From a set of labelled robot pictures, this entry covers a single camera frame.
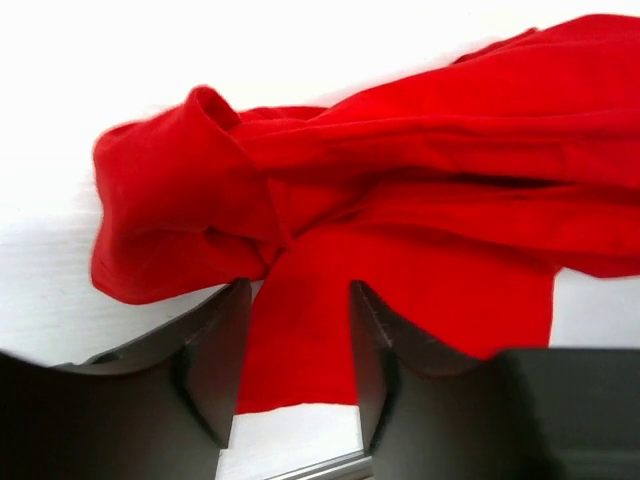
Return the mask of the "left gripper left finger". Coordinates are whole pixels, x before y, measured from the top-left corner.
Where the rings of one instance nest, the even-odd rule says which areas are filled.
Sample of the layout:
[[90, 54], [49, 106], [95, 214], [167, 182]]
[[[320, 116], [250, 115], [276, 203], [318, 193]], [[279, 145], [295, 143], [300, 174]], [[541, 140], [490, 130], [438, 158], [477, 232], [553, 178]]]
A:
[[212, 479], [227, 448], [251, 286], [196, 307], [83, 364], [59, 367], [69, 412], [52, 479]]

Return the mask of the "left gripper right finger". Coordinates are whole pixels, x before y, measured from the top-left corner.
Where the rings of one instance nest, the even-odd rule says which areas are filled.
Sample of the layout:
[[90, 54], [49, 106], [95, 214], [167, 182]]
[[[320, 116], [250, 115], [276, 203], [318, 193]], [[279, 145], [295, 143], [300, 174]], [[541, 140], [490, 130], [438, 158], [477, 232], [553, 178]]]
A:
[[510, 349], [480, 360], [350, 285], [361, 435], [378, 479], [635, 479], [639, 354]]

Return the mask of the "red t shirt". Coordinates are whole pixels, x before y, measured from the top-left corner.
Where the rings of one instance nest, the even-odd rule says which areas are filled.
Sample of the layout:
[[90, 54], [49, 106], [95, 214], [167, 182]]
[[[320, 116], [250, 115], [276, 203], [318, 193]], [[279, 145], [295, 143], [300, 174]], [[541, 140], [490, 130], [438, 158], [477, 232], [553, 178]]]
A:
[[103, 134], [94, 286], [247, 278], [238, 409], [351, 405], [348, 287], [475, 357], [550, 339], [557, 273], [639, 271], [639, 21], [583, 16], [329, 107], [200, 86]]

